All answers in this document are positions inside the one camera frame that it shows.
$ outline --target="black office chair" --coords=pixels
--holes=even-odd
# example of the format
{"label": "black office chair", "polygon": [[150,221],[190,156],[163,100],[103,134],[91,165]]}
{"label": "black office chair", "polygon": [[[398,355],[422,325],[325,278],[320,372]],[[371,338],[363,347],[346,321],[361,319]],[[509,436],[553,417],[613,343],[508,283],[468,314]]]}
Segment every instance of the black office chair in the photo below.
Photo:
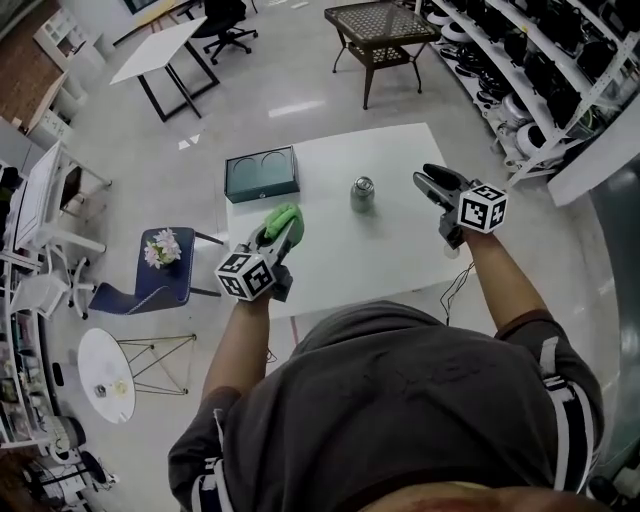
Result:
{"label": "black office chair", "polygon": [[[194,19],[190,10],[195,6],[195,3],[188,5],[185,10],[179,13],[179,16],[186,14],[189,19]],[[245,19],[246,10],[247,7],[242,0],[204,0],[204,13],[207,16],[207,21],[191,37],[204,39],[218,36],[218,40],[215,43],[203,48],[205,53],[209,53],[211,48],[218,47],[211,56],[212,64],[218,63],[216,57],[225,46],[230,44],[242,48],[247,54],[251,53],[251,48],[242,44],[238,39],[249,34],[252,34],[253,37],[258,37],[258,32],[256,30],[242,30],[235,26]]]}

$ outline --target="green sponge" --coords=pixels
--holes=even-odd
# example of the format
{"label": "green sponge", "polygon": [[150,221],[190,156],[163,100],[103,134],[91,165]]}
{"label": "green sponge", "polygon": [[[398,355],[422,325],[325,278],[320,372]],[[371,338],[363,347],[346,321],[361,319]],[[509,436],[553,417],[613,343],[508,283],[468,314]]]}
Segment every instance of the green sponge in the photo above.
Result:
{"label": "green sponge", "polygon": [[264,219],[266,231],[264,237],[269,240],[275,240],[287,223],[294,219],[294,227],[291,231],[291,242],[293,247],[300,243],[304,234],[304,221],[302,220],[302,212],[297,204],[283,203],[277,206],[267,218]]}

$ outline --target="concrete floor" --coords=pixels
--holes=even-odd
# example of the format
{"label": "concrete floor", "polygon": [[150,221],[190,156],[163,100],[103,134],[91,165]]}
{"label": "concrete floor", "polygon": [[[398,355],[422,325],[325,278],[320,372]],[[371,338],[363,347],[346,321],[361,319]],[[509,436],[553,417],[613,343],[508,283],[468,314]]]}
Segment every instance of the concrete floor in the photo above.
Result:
{"label": "concrete floor", "polygon": [[[108,246],[104,255],[92,256],[89,277],[133,290],[140,234],[145,229],[183,225],[209,234],[224,232],[224,161],[246,152],[354,130],[426,122],[450,167],[469,178],[504,185],[508,174],[501,158],[489,149],[489,128],[430,48],[418,59],[422,95],[416,93],[410,66],[382,70],[374,77],[369,110],[363,111],[361,64],[345,54],[339,72],[331,73],[340,45],[323,10],[336,2],[312,0],[297,10],[290,3],[268,6],[257,0],[260,13],[247,10],[242,25],[257,29],[260,37],[247,40],[251,55],[230,48],[219,56],[214,71],[221,84],[196,101],[201,120],[185,110],[163,124],[136,80],[108,85],[149,31],[113,54],[109,70],[73,122],[72,151],[114,180],[111,190],[99,198],[106,201],[106,210],[87,225],[87,231]],[[175,67],[189,87],[204,79],[186,52],[178,54]],[[152,74],[150,84],[162,105],[180,101],[166,73]],[[606,251],[603,258],[595,262],[592,258],[602,254],[602,241],[593,235],[599,226],[590,204],[557,209],[544,182],[532,181],[512,191],[508,220],[498,235],[607,386],[607,403],[613,404],[617,310]],[[430,236],[434,243],[442,243],[436,233]],[[221,256],[214,246],[198,247],[196,286],[215,285],[211,269]],[[438,299],[446,287],[392,300],[443,318]],[[228,299],[194,296],[181,309],[133,317],[90,312],[82,321],[62,307],[47,324],[50,359],[64,364],[66,377],[65,386],[56,390],[58,398],[84,425],[89,449],[121,479],[111,491],[93,497],[106,510],[177,510],[167,485],[166,454],[196,411],[205,372],[231,308]],[[327,313],[296,318],[300,337]],[[452,325],[494,332],[477,278],[471,277],[457,297]],[[105,328],[121,338],[197,333],[193,349],[180,349],[167,360],[179,375],[186,375],[190,366],[192,392],[184,397],[139,395],[128,423],[107,423],[89,405],[73,366],[80,338],[90,327]],[[272,370],[294,347],[288,320],[273,322],[270,346],[278,358],[269,365]],[[149,382],[156,378],[161,376],[151,375]]]}

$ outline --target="wicker table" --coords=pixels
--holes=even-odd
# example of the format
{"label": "wicker table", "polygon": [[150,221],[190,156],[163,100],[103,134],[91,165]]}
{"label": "wicker table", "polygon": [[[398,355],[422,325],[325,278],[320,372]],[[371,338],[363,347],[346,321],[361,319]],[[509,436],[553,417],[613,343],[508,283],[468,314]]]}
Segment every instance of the wicker table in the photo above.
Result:
{"label": "wicker table", "polygon": [[[402,64],[413,64],[418,77],[418,93],[422,81],[416,59],[425,45],[437,41],[440,34],[412,11],[392,2],[369,2],[325,9],[324,17],[338,30],[342,49],[333,64],[333,72],[345,48],[364,64],[367,75],[364,82],[364,105],[367,110],[369,90],[376,69]],[[409,44],[422,44],[412,56],[402,48]]]}

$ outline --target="wire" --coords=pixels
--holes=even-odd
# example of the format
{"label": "wire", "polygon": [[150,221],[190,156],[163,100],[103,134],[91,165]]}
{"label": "wire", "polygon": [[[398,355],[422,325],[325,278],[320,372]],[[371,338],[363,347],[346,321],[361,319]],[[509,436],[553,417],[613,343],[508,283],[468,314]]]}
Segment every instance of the wire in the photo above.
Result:
{"label": "wire", "polygon": [[[453,280],[453,283],[451,283],[451,286],[449,286],[449,288],[447,288],[445,292],[442,294],[442,296],[440,297],[440,305],[442,306],[442,309],[444,309],[444,312],[447,315],[447,319],[446,319],[447,325],[449,325],[449,322],[451,320],[451,306],[453,305],[453,299],[455,298],[456,294],[460,291],[460,289],[467,282],[467,278],[469,277],[469,272],[471,272],[471,269],[474,266],[475,264],[472,262],[465,270],[460,272],[456,276],[456,278]],[[449,292],[451,292],[451,295],[449,295],[449,297],[446,299],[446,304],[445,304],[445,297]]]}

